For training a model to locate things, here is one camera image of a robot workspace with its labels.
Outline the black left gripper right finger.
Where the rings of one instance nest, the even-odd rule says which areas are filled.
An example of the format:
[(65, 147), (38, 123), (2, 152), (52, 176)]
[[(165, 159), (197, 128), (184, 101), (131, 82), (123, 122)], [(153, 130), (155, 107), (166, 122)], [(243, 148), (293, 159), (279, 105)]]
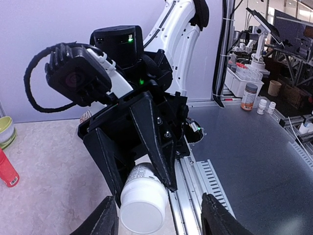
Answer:
[(203, 235), (253, 235), (212, 194), (204, 193), (201, 203)]

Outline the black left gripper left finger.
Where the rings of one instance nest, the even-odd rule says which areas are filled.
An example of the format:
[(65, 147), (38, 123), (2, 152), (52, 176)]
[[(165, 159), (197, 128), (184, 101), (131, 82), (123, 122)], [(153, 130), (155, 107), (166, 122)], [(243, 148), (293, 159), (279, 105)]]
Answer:
[(118, 235), (119, 219), (113, 196), (107, 196), (70, 235)]

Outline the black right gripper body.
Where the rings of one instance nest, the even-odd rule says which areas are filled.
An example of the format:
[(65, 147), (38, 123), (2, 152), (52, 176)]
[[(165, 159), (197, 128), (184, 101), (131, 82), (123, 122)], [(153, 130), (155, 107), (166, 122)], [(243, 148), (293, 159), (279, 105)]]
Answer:
[(78, 136), (84, 136), (96, 128), (100, 128), (114, 143), (117, 150), (116, 163), (121, 176), (128, 176), (135, 160), (147, 154), (131, 117), (130, 107), (145, 94), (150, 94), (158, 107), (161, 117), (173, 131), (178, 142), (183, 136), (183, 120), (188, 114), (187, 98), (180, 93), (175, 95), (142, 92), (134, 96), (126, 96), (98, 112), (95, 116), (79, 125)]

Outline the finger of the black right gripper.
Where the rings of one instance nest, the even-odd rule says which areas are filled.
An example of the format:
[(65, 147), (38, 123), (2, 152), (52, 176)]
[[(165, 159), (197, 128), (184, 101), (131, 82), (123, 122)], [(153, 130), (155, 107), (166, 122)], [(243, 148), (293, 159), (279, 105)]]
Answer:
[(157, 177), (170, 191), (176, 191), (174, 161), (177, 140), (173, 131), (161, 117), (150, 94), (145, 94), (132, 104), (130, 113)]
[(104, 176), (117, 206), (120, 207), (124, 183), (117, 167), (117, 150), (113, 141), (100, 128), (96, 128), (84, 136), (83, 143)]

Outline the small white pill bottle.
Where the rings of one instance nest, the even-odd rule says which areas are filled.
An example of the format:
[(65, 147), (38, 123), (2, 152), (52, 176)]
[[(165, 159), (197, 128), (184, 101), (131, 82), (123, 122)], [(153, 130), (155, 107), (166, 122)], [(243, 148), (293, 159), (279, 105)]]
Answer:
[(167, 190), (151, 163), (137, 164), (120, 196), (119, 217), (129, 231), (147, 235), (158, 231), (165, 220)]

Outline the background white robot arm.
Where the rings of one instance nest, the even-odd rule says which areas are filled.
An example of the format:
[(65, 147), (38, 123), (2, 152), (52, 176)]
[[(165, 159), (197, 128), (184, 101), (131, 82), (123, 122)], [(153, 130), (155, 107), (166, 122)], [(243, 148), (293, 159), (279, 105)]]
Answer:
[(270, 72), (266, 69), (263, 59), (263, 50), (265, 48), (266, 38), (270, 34), (274, 41), (281, 47), (285, 47), (280, 37), (278, 29), (271, 25), (256, 10), (246, 8), (246, 11), (254, 17), (259, 23), (258, 26), (252, 26), (249, 30), (240, 32), (236, 41), (232, 45), (230, 52), (243, 52), (251, 55), (251, 64), (247, 65), (249, 69), (255, 69), (265, 76), (269, 76)]

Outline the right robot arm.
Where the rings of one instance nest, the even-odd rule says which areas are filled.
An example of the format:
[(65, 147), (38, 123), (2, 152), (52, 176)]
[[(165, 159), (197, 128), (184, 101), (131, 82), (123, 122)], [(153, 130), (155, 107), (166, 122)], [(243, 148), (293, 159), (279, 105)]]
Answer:
[[(190, 154), (188, 144), (202, 130), (191, 127), (184, 76), (200, 32), (209, 22), (203, 0), (168, 0), (150, 34), (138, 25), (95, 30), (88, 44), (59, 43), (33, 57), (23, 81), (32, 107), (57, 113), (100, 103), (78, 127), (78, 137), (103, 174), (117, 205), (135, 161), (144, 155), (162, 184), (177, 190), (175, 160)], [(41, 107), (30, 77), (45, 57), (49, 87), (70, 100)]]

